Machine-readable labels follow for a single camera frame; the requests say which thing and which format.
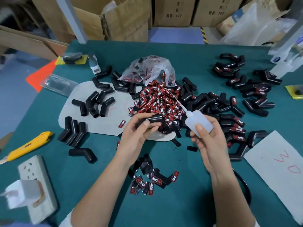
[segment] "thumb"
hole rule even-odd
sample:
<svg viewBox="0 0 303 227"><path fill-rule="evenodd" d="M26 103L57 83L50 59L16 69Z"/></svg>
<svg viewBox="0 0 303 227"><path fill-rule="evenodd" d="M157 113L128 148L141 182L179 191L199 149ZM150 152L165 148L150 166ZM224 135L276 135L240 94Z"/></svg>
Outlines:
<svg viewBox="0 0 303 227"><path fill-rule="evenodd" d="M206 145L211 144L212 137L210 137L207 130L199 123L196 124L195 128L196 128L196 131L198 132L199 136L201 137L201 139L204 141L204 143Z"/></svg>
<svg viewBox="0 0 303 227"><path fill-rule="evenodd" d="M148 129L149 124L150 124L149 120L145 120L134 132L135 137L139 139L144 134L144 132L146 132L146 130Z"/></svg>

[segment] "workbench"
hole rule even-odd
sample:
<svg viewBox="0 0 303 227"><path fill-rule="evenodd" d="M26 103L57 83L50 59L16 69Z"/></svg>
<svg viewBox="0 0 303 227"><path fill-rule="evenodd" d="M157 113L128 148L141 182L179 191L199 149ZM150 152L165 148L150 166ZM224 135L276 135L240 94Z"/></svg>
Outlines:
<svg viewBox="0 0 303 227"><path fill-rule="evenodd" d="M268 117L259 117L249 113L242 105L243 97L239 90L227 87L226 79L218 77L211 70L219 61L220 53L233 53L237 56L244 54L246 65L241 68L240 73L252 78L253 70L270 70L273 67L270 63L271 56L267 55L268 50L269 47L114 41L89 41L87 44L79 44L73 41L67 52L94 53L101 68L104 69L110 64L113 70L119 73L122 73L132 61L139 57L148 55L166 57L175 68L179 82L187 76L198 86L195 95L212 91L215 94L226 92L227 97L236 96L239 107L246 113L242 120L246 123L247 132L277 130L303 155L303 139L301 138L303 104L300 100L293 100L284 88L285 85L303 83L302 67L293 73L286 74L282 78L282 85L273 86L268 93L269 101L276 103L274 109L269 109ZM53 73L78 83L90 81L94 77L88 62L85 65L58 65ZM110 82L110 76L101 81ZM98 158L95 164L88 164L84 157L68 156L70 146L57 140L63 130L58 124L58 117L65 101L65 97L43 89L0 154L0 158L3 158L10 151L32 140L43 131L55 133L53 139L43 147L0 166L0 191L4 191L8 185L19 179L17 171L19 164L34 155L41 155L59 203L57 212L49 219L57 225L70 213L112 160L119 140L116 136L89 134L89 138L82 147L93 150ZM153 196L144 196L142 193L135 196L130 194L131 180L127 177L109 226L127 227L140 223L144 227L150 227L157 223L157 226L201 227L212 226L215 223L210 176L203 166L200 153L186 149L187 145L192 145L192 142L185 136L185 131L183 129L182 138L177 139L182 144L179 148L171 141L146 141L140 154L142 156L149 153L154 167L159 168L160 173L165 176L171 175L175 170L179 171L177 182L171 183L165 189L156 186ZM232 148L229 151L231 153L236 150ZM232 163L232 166L251 190L251 210L260 226L299 226L276 194L245 159ZM7 210L5 199L1 198L0 219L4 218L29 222L26 207Z"/></svg>

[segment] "person's right hand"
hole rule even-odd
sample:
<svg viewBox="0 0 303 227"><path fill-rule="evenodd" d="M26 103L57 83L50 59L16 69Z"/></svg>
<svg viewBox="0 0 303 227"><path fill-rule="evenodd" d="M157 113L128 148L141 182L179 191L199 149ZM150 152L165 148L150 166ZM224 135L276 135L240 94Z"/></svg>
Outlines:
<svg viewBox="0 0 303 227"><path fill-rule="evenodd" d="M191 131L191 140L196 143L200 149L203 163L210 175L232 170L229 160L227 144L224 133L217 119L204 115L212 123L213 129L210 133L199 123L196 124L196 130L201 138Z"/></svg>

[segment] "white board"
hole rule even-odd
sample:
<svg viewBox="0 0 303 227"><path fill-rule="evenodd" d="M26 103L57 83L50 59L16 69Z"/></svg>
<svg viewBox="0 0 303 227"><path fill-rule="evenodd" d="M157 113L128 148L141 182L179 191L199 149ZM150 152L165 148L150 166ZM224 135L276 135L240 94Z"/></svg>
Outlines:
<svg viewBox="0 0 303 227"><path fill-rule="evenodd" d="M112 88L112 83L101 82L104 84L110 84ZM137 86L136 91L141 91L142 87ZM80 100L85 102L85 100L94 92L98 91L99 93L102 91L95 87L92 81L83 82L79 84L70 94L69 98L66 100L62 111L59 115L59 125L64 128L65 125L65 117L71 116L73 119L78 120L78 122L86 122L88 132L97 133L97 134L105 134L105 135L115 135L118 136L124 129L119 128L118 126L125 120L128 122L131 117L129 116L129 107L134 106L135 100L131 98L128 93L115 91L105 96L105 99L110 97L115 98L115 102L109 107L108 112L105 117L97 117L94 118L91 114L88 113L87 116L81 116L80 108L71 104L73 99ZM148 140L155 140L160 142L166 142L172 140L176 136L175 132L170 134L162 134L158 131L154 132L150 135Z"/></svg>
<svg viewBox="0 0 303 227"><path fill-rule="evenodd" d="M273 131L244 158L277 194L293 218L303 224L303 157Z"/></svg>

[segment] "socket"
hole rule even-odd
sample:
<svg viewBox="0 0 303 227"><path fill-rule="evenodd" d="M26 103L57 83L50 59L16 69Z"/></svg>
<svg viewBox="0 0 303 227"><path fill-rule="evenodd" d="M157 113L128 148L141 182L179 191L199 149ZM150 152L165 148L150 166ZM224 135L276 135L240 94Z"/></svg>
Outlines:
<svg viewBox="0 0 303 227"><path fill-rule="evenodd" d="M43 159L35 155L18 166L20 179L40 181L44 196L38 202L28 206L32 224L37 225L49 217L58 208L54 191L51 187Z"/></svg>

